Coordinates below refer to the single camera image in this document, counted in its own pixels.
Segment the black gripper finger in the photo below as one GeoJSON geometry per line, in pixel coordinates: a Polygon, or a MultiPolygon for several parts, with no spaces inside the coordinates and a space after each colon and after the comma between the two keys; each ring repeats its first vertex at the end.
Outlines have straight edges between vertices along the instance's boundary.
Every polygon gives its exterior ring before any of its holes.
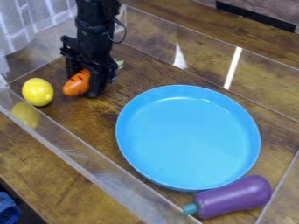
{"type": "Polygon", "coordinates": [[[98,97],[108,84],[108,70],[106,68],[94,69],[91,71],[88,81],[88,97],[98,97]]]}
{"type": "Polygon", "coordinates": [[[71,78],[80,70],[82,70],[80,61],[67,58],[66,59],[66,71],[67,71],[68,78],[71,78]]]}

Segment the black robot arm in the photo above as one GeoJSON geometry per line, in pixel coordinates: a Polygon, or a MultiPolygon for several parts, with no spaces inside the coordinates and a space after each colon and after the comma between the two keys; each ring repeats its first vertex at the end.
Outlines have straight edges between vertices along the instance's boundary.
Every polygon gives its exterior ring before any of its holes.
{"type": "Polygon", "coordinates": [[[110,53],[115,43],[115,23],[122,3],[119,0],[75,1],[78,37],[60,37],[60,54],[66,57],[70,78],[83,69],[90,71],[88,92],[84,95],[94,98],[116,78],[118,63],[110,53]]]}

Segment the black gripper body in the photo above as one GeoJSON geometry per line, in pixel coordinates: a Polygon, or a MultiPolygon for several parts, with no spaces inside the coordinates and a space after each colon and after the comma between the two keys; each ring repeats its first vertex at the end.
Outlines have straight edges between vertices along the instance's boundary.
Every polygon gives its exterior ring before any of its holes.
{"type": "Polygon", "coordinates": [[[112,50],[114,32],[116,19],[112,17],[92,25],[83,19],[75,18],[78,37],[63,36],[60,54],[80,62],[110,67],[114,59],[110,55],[112,50]]]}

